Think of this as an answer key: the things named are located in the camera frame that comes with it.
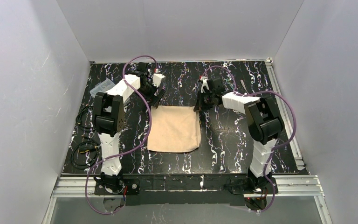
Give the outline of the beige cloth napkin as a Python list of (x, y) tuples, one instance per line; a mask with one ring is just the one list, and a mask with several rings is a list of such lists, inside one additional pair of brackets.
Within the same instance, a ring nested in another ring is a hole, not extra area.
[(201, 142), (199, 113), (189, 106), (159, 106), (151, 109), (147, 149), (160, 153), (189, 153)]

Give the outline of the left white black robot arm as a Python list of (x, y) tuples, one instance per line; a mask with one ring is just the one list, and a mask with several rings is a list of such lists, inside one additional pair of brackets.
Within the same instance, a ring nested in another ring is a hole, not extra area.
[(165, 91), (160, 88), (165, 76), (150, 64), (138, 63), (114, 87), (95, 94), (93, 123), (101, 143), (104, 175), (117, 176), (122, 170), (119, 138), (125, 123), (124, 104), (133, 93), (141, 97), (146, 111), (158, 104)]

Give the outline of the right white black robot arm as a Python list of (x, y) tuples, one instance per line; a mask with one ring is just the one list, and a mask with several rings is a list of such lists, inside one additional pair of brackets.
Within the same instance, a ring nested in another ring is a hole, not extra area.
[(214, 106), (222, 106), (245, 114), (250, 136), (254, 140), (250, 173), (260, 178), (271, 172), (272, 148), (275, 146), (284, 122), (279, 108), (272, 97), (253, 97), (227, 90), (221, 79), (200, 77), (201, 89), (197, 93), (195, 112), (205, 111)]

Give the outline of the clear plastic screw box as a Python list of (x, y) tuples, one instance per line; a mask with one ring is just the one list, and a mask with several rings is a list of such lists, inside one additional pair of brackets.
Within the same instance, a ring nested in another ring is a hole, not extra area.
[(99, 92), (106, 92), (112, 89), (116, 84), (110, 79), (105, 79), (104, 81), (98, 83), (93, 89), (89, 91), (91, 96), (94, 98)]

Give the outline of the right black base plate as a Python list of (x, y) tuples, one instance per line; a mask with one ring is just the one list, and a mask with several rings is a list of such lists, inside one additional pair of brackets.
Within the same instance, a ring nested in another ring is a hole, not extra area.
[(267, 190), (267, 194), (272, 194), (273, 190), (275, 193), (279, 192), (276, 180), (273, 177), (268, 181), (265, 177), (253, 178), (235, 176), (227, 180), (225, 188), (234, 195), (261, 194), (262, 192), (265, 194), (265, 190)]

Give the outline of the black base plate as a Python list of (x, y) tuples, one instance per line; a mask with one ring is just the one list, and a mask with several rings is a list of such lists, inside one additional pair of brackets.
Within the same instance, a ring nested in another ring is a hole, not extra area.
[(123, 176), (93, 177), (96, 182), (95, 195), (138, 195), (140, 192), (140, 180), (128, 179)]
[(267, 194), (272, 194), (273, 190), (275, 193), (279, 192), (276, 180), (273, 177), (268, 181), (265, 177), (253, 178), (235, 176), (227, 180), (225, 188), (234, 195), (261, 194), (262, 192), (265, 194), (265, 190), (267, 190)]

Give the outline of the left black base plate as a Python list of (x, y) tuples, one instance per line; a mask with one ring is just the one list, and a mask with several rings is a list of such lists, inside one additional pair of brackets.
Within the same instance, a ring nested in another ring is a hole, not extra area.
[(140, 180), (128, 179), (123, 176), (93, 177), (96, 182), (95, 195), (138, 195), (140, 192)]

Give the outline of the aluminium frame rail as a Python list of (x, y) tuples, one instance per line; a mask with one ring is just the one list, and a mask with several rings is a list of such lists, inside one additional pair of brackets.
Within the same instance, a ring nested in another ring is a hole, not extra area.
[[(124, 178), (139, 179), (140, 192), (222, 192), (230, 191), (225, 188), (228, 179), (245, 175), (125, 175)], [(276, 196), (324, 196), (321, 183), (316, 175), (275, 175), (279, 192)], [(54, 187), (53, 197), (103, 197), (95, 195), (96, 182), (85, 176), (60, 177)], [(259, 196), (260, 193), (242, 194), (244, 196)]]

